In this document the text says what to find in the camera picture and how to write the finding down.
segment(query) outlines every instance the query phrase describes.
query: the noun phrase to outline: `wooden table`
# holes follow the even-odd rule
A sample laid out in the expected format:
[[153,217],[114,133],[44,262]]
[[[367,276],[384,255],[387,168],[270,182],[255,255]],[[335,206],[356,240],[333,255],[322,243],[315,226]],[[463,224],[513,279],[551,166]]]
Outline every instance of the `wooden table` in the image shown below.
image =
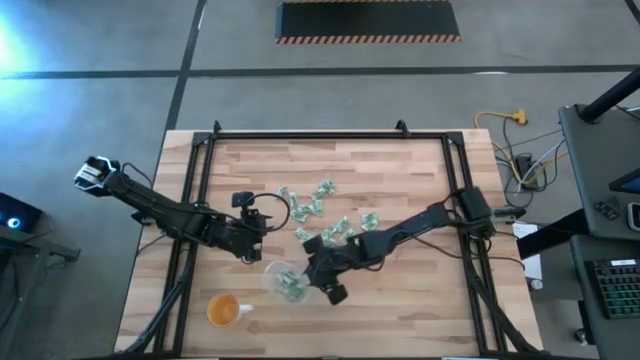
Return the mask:
[[[463,132],[475,184],[492,207],[503,206],[489,133]],[[163,145],[154,188],[175,200],[182,192],[192,135],[193,131],[170,131]],[[338,306],[331,306],[317,289],[302,305],[283,305],[261,285],[262,273],[272,260],[305,267],[307,255],[294,236],[298,226],[320,232],[348,216],[357,230],[360,216],[375,211],[380,215],[380,228],[386,228],[445,198],[449,189],[439,141],[218,141],[207,201],[217,210],[236,214],[237,209],[230,206],[233,192],[275,192],[280,185],[288,185],[302,203],[309,203],[308,196],[323,178],[337,183],[336,194],[325,198],[324,216],[310,216],[304,225],[291,219],[283,230],[269,234],[264,239],[263,261],[244,265],[229,253],[199,248],[183,356],[477,355],[461,261],[418,242],[399,246],[380,272],[341,275],[349,297]],[[274,199],[262,198],[256,206],[273,215],[274,223],[284,216],[282,204]],[[145,229],[141,246],[158,233],[157,228]],[[433,231],[423,238],[459,253],[452,229]],[[116,350],[131,344],[157,310],[170,243],[170,239],[161,240],[137,258]],[[515,240],[496,236],[490,255],[518,258]],[[491,267],[499,303],[528,341],[541,348],[522,269],[500,260],[492,260]],[[208,322],[205,311],[212,296],[225,292],[255,310],[232,327],[221,329]],[[494,344],[483,310],[487,337]],[[173,339],[174,320],[175,314],[170,317],[167,346]]]

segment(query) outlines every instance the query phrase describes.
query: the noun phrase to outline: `concrete floor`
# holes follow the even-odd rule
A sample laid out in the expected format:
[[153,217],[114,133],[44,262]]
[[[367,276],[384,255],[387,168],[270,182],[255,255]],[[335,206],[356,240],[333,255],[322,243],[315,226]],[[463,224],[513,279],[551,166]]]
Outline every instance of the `concrete floor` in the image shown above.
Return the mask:
[[[0,72],[178,70],[196,2],[4,0]],[[640,57],[640,28],[623,1],[452,0],[460,44],[285,47],[272,38],[276,3],[209,1],[192,68],[615,65]],[[530,124],[509,124],[517,142],[558,129],[560,106],[587,103],[624,75],[190,79],[176,128],[210,129],[214,120],[226,129],[390,128],[398,119],[412,128],[463,128],[480,111],[524,108]],[[50,240],[82,248],[77,263],[43,279],[13,358],[99,356],[113,348],[140,227],[130,208],[75,190],[72,178],[92,154],[152,174],[175,86],[175,78],[0,80],[0,191],[52,214]],[[639,103],[637,95],[627,101]],[[482,121],[499,143],[501,123]],[[560,139],[518,151],[540,156]],[[559,172],[526,220],[550,222],[580,207],[568,158]],[[566,247],[554,249],[543,255],[543,270],[566,270],[567,261]],[[572,280],[570,271],[564,278]],[[577,296],[575,282],[548,286],[534,297],[545,349],[595,357],[594,347],[571,337],[581,326],[575,302],[556,299]]]

